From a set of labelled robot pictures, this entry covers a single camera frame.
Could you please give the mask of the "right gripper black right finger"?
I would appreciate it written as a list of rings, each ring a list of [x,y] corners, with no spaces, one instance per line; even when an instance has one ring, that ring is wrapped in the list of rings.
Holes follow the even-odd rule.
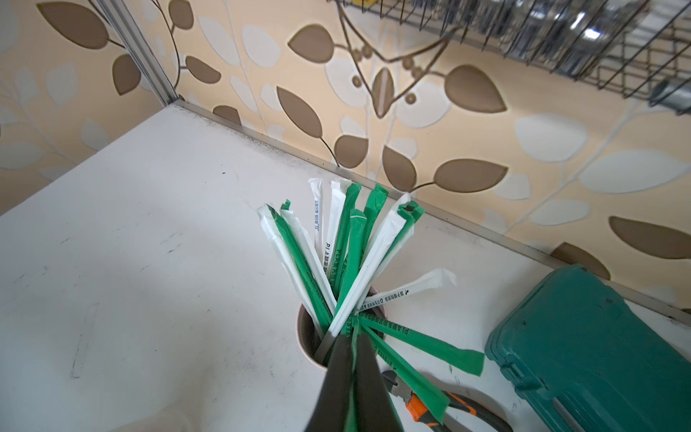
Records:
[[[354,415],[357,431],[402,431],[377,364],[370,337],[356,337],[354,363]]]

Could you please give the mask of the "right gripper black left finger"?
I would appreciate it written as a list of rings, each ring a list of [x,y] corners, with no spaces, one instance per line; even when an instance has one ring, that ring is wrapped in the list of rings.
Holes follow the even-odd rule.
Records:
[[[345,430],[353,377],[352,338],[336,339],[315,410],[305,431],[341,432]]]

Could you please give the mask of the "orange black pliers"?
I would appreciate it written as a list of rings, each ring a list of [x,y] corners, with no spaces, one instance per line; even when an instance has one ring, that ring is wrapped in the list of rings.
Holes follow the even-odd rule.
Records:
[[[469,414],[494,431],[512,431],[513,428],[498,414],[478,401],[458,393],[433,388],[431,395],[415,392],[394,370],[381,373],[384,386],[391,396],[402,399],[412,419],[431,431],[450,431],[442,416],[451,408]]]

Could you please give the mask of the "pink straw holder cup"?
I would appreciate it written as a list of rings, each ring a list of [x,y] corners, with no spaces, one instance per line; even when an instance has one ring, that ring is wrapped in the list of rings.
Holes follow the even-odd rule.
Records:
[[[370,297],[374,297],[374,295],[377,295],[378,293],[379,292],[374,287],[371,287],[366,295],[366,300],[369,300]],[[375,306],[372,309],[365,311],[365,314],[369,314],[382,319],[388,318],[387,311],[383,305]],[[311,361],[311,363],[313,363],[313,365],[316,365],[316,367],[326,371],[328,369],[328,366],[324,362],[326,362],[327,360],[324,360],[324,362],[321,363],[315,360],[314,355],[317,351],[317,348],[320,345],[320,338],[316,331],[311,315],[309,315],[309,313],[303,305],[301,305],[298,310],[296,322],[296,337],[302,353]]]

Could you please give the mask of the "green white wrapped straws bundle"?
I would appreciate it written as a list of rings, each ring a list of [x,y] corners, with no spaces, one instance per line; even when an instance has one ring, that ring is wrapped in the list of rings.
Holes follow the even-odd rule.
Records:
[[[313,179],[313,230],[306,230],[302,226],[289,203],[280,208],[264,205],[258,210],[262,230],[289,275],[302,305],[311,315],[319,335],[320,345],[314,355],[315,360],[320,363],[327,360],[324,362],[327,366],[336,339],[342,335],[347,321],[347,311],[341,308],[339,297],[347,256],[350,212],[356,209],[365,213],[367,223],[363,259],[354,282],[354,291],[350,293],[356,300],[349,316],[353,324],[353,413],[356,337],[361,332],[370,337],[380,372],[394,370],[418,393],[431,395],[433,388],[437,387],[390,346],[391,339],[397,339],[467,374],[481,375],[484,367],[481,352],[460,349],[395,322],[365,314],[365,311],[394,299],[453,286],[456,277],[444,268],[437,268],[412,283],[387,293],[378,293],[366,300],[372,281],[383,273],[412,236],[424,211],[408,196],[401,197],[394,207],[387,208],[388,193],[382,187],[370,192],[365,207],[358,209],[356,200],[361,190],[358,183],[335,180],[331,184],[331,198],[325,201],[322,181]]]

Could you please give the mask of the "green plastic tool case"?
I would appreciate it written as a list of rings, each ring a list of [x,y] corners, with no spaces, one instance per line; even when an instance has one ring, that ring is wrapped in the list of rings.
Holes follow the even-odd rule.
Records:
[[[690,363],[584,266],[547,275],[489,360],[552,431],[688,431]]]

